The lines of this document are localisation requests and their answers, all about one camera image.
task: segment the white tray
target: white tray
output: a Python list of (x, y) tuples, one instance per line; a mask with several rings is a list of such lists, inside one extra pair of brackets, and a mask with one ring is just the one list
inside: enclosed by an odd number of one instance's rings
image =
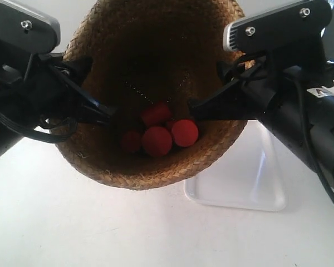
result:
[(273, 137), (249, 121), (235, 144), (210, 168), (186, 180), (186, 196), (200, 204), (281, 211), (287, 205)]

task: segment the white table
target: white table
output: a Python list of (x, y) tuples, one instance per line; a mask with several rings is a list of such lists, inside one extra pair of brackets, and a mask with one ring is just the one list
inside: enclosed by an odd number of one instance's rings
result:
[[(65, 0), (58, 12), (53, 1), (25, 2), (60, 20), (60, 48), (93, 3)], [(277, 153), (289, 203), (272, 213), (201, 206), (182, 183), (106, 187), (53, 145), (25, 139), (0, 159), (0, 267), (333, 267), (334, 207), (314, 173), (283, 145)]]

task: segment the warning label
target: warning label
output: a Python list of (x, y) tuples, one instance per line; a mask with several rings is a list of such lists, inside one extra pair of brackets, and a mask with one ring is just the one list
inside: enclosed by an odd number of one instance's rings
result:
[(326, 90), (325, 88), (312, 88), (308, 89), (307, 91), (318, 98), (322, 98), (325, 96), (334, 96), (334, 93)]

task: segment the white surface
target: white surface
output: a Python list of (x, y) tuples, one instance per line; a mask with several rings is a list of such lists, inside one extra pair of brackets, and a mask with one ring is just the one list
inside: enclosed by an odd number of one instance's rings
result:
[[(60, 20), (61, 48), (93, 3), (25, 2)], [(247, 13), (275, 2), (240, 1)], [(198, 205), (183, 183), (102, 186), (54, 146), (23, 140), (0, 159), (0, 267), (334, 267), (334, 207), (315, 174), (276, 150), (289, 203), (274, 213)]]
[(205, 205), (283, 210), (287, 199), (273, 139), (261, 123), (249, 121), (227, 153), (185, 181), (186, 196)]

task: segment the straw basket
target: straw basket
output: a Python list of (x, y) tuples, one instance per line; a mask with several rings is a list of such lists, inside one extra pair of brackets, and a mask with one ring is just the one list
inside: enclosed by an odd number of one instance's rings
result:
[(246, 121), (199, 123), (199, 141), (152, 159), (128, 155), (119, 135), (138, 127), (139, 113), (168, 103), (175, 119), (189, 118), (187, 100), (221, 87), (216, 62), (239, 54), (222, 50), (224, 27), (243, 17), (234, 0), (99, 0), (76, 31), (65, 60), (89, 55), (83, 88), (119, 107), (109, 128), (80, 125), (58, 149), (80, 173), (102, 184), (133, 190), (162, 187), (195, 176), (219, 159)]

